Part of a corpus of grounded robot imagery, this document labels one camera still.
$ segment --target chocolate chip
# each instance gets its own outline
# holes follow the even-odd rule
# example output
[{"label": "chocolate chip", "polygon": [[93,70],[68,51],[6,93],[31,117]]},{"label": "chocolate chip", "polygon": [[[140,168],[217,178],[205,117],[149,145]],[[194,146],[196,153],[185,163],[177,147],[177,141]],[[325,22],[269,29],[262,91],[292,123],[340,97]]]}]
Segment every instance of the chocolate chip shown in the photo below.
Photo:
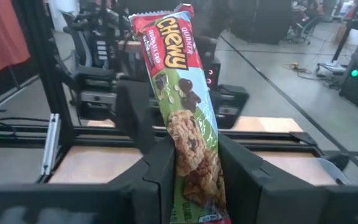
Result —
[{"label": "chocolate chip", "polygon": [[187,97],[190,98],[191,100],[195,101],[196,103],[201,103],[201,98],[199,96],[197,96],[197,94],[193,91],[189,92],[187,94]]},{"label": "chocolate chip", "polygon": [[167,84],[167,74],[160,73],[155,77],[155,84],[159,90],[162,90]]},{"label": "chocolate chip", "polygon": [[201,175],[197,170],[191,171],[188,176],[189,176],[190,180],[193,180],[195,182],[200,180],[200,178],[201,178]]},{"label": "chocolate chip", "polygon": [[182,98],[181,104],[192,113],[196,112],[197,102],[190,100],[189,98]]},{"label": "chocolate chip", "polygon": [[190,143],[190,150],[192,150],[193,152],[196,151],[196,140],[195,139],[189,139],[188,141]]},{"label": "chocolate chip", "polygon": [[159,90],[164,89],[164,83],[161,80],[157,80],[155,84]]},{"label": "chocolate chip", "polygon": [[189,93],[193,88],[193,83],[186,78],[181,78],[179,80],[179,87],[182,89],[183,92]]}]

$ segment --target black metal frame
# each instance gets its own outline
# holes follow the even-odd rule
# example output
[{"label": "black metal frame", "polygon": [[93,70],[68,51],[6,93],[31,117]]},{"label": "black metal frame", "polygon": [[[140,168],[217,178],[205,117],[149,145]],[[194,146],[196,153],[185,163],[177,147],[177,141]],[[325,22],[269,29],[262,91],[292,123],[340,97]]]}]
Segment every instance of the black metal frame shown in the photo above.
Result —
[{"label": "black metal frame", "polygon": [[[17,1],[16,10],[20,10],[23,18],[24,28],[27,30],[27,44],[29,45],[31,56],[39,67],[39,76],[47,96],[50,111],[51,113],[59,114],[62,119],[62,131],[59,138],[60,147],[58,148],[52,174],[41,175],[36,183],[48,182],[72,146],[134,147],[133,141],[118,129],[73,125],[62,82],[59,78],[63,71],[54,58],[54,55],[58,53],[57,47],[52,32],[47,25],[47,17],[44,13],[42,1]],[[48,126],[12,125],[11,128],[16,130],[17,136],[0,138],[0,147],[44,147]],[[0,131],[10,132],[11,128],[5,127],[4,129],[1,127]],[[221,131],[221,134],[239,141],[241,145],[254,152],[302,152],[311,153],[316,157],[324,156],[317,143],[307,133]],[[167,132],[157,129],[155,130],[155,135],[158,138],[164,138]]]}]

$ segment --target green light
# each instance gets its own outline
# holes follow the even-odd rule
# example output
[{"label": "green light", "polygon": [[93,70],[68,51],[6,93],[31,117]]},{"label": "green light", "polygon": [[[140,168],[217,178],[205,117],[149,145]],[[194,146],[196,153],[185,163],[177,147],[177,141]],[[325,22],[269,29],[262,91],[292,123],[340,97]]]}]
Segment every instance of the green light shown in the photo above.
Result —
[{"label": "green light", "polygon": [[352,77],[358,76],[358,70],[353,70],[351,75],[352,75]]}]

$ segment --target granola bar image on wrapper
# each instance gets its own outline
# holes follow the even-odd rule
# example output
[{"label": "granola bar image on wrapper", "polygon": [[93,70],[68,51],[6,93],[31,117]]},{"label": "granola bar image on wrapper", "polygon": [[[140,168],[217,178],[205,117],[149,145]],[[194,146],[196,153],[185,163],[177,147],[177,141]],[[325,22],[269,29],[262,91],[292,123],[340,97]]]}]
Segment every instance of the granola bar image on wrapper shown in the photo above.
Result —
[{"label": "granola bar image on wrapper", "polygon": [[218,128],[194,43],[190,5],[130,17],[142,43],[150,82],[175,142],[171,223],[230,223]]}]

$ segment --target cable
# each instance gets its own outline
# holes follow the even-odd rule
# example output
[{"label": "cable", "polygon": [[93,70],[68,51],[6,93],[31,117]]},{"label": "cable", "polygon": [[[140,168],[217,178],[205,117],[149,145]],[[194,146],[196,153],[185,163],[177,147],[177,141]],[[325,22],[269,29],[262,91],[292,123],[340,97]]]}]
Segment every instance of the cable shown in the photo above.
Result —
[{"label": "cable", "polygon": [[65,61],[67,61],[67,60],[70,59],[70,58],[71,58],[71,54],[70,54],[69,56],[65,57],[64,59],[62,59],[62,61],[65,62]]},{"label": "cable", "polygon": [[302,79],[313,80],[313,81],[321,81],[321,80],[327,81],[327,79],[323,79],[323,78],[311,78],[311,77],[306,77],[306,76],[304,76],[304,75],[311,75],[311,74],[313,74],[313,72],[312,72],[311,70],[308,70],[308,67],[309,67],[309,65],[310,65],[311,62],[314,62],[314,60],[315,60],[317,57],[321,56],[321,52],[324,50],[324,45],[325,45],[325,43],[328,41],[329,38],[330,38],[330,36],[328,36],[325,40],[320,39],[320,38],[317,38],[317,39],[322,40],[322,41],[324,41],[324,42],[323,42],[323,44],[321,45],[321,48],[320,48],[319,52],[318,52],[311,60],[309,60],[308,64],[307,64],[304,68],[301,68],[301,67],[299,66],[299,64],[296,63],[296,62],[291,63],[291,64],[284,64],[284,65],[282,65],[283,68],[295,72],[296,75],[297,75],[299,78],[302,78]]},{"label": "cable", "polygon": [[[315,36],[313,36],[313,35],[310,36],[310,37],[313,37],[313,38],[315,38],[315,39],[318,39],[318,40],[327,42],[327,39],[324,40],[324,39],[322,39],[322,38],[315,37]],[[354,51],[354,49],[351,49],[349,46],[357,47],[357,46],[354,45],[354,44],[345,44],[343,47],[344,47],[346,50]],[[347,51],[345,52],[344,56],[345,56],[346,60],[347,60],[348,62],[350,62],[350,59],[348,58],[348,56],[351,56],[351,55],[348,55],[348,54],[347,54]]]},{"label": "cable", "polygon": [[11,125],[0,122],[0,126],[7,127],[12,131],[11,134],[0,134],[0,138],[17,138],[16,129],[13,128]]},{"label": "cable", "polygon": [[49,122],[47,119],[38,119],[38,118],[0,118],[0,121],[39,121],[39,122]]},{"label": "cable", "polygon": [[[331,141],[341,152],[346,154],[349,153],[349,150],[346,149],[336,138],[334,138],[329,132],[327,132],[319,123],[317,123],[299,104],[297,104],[290,96],[288,96],[282,89],[280,89],[276,84],[274,84],[268,76],[260,71],[253,63],[251,63],[244,55],[241,54],[230,42],[228,42],[224,37],[222,40],[228,44],[237,54],[240,56],[243,61],[248,63],[256,73],[258,73],[270,86],[272,86],[278,94],[280,94],[284,99],[286,99],[289,104],[291,104],[301,115],[303,115],[324,137]],[[358,167],[358,159],[355,157],[351,158],[351,161]]]},{"label": "cable", "polygon": [[349,56],[349,55],[347,54],[347,53],[348,53],[348,50],[350,50],[351,52],[353,52],[354,50],[353,50],[353,49],[350,49],[350,48],[349,48],[348,46],[346,46],[346,45],[344,46],[344,48],[345,48],[345,58],[346,58],[347,62],[349,63],[349,62],[351,61],[351,58],[350,58],[350,59],[348,58],[348,56]]}]

